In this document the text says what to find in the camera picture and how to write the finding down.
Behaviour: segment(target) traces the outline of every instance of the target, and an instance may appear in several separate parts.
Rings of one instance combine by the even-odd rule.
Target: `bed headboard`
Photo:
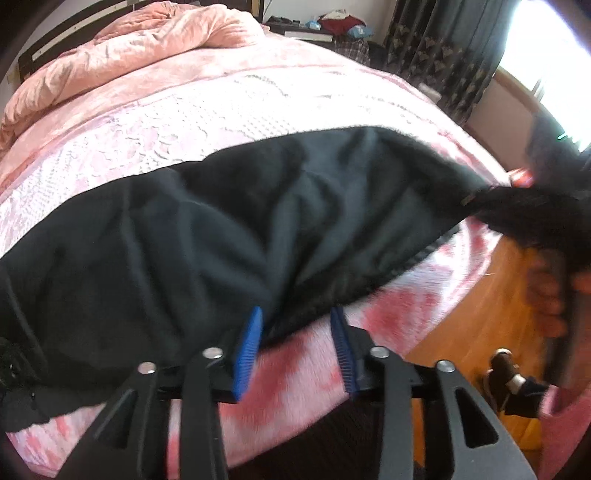
[[[154,0],[99,0],[91,6],[72,15],[56,28],[36,41],[18,58],[18,69],[23,82],[33,72],[65,51],[76,48],[91,40],[113,20],[142,8]],[[193,0],[174,0],[179,4]],[[251,12],[253,17],[262,19],[264,0],[200,0],[204,7],[224,4],[228,8]]]

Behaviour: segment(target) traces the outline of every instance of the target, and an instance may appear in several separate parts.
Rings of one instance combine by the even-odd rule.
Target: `window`
[[[591,143],[591,54],[543,0],[517,7],[501,67],[535,94],[580,151]]]

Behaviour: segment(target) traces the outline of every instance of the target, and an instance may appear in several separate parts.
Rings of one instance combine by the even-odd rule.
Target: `dark patterned curtain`
[[[398,0],[388,31],[386,70],[441,95],[463,124],[501,62],[520,0]]]

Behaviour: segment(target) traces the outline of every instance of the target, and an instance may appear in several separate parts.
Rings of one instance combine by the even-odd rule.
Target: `floor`
[[[539,377],[543,340],[524,303],[525,273],[533,255],[511,240],[501,239],[487,275],[407,360],[422,365],[451,360],[472,384],[478,385],[491,353],[504,347],[513,351],[524,375]],[[539,422],[518,417],[504,417],[502,421],[535,468],[540,452]],[[415,431],[420,422],[417,408]],[[415,458],[419,462],[423,453],[423,439],[417,435]]]

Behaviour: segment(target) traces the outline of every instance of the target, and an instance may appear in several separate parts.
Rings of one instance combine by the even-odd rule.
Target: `shoe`
[[[497,414],[505,410],[511,398],[507,384],[519,376],[519,367],[513,362],[513,354],[506,348],[499,348],[491,358],[491,369],[483,379],[485,398]]]

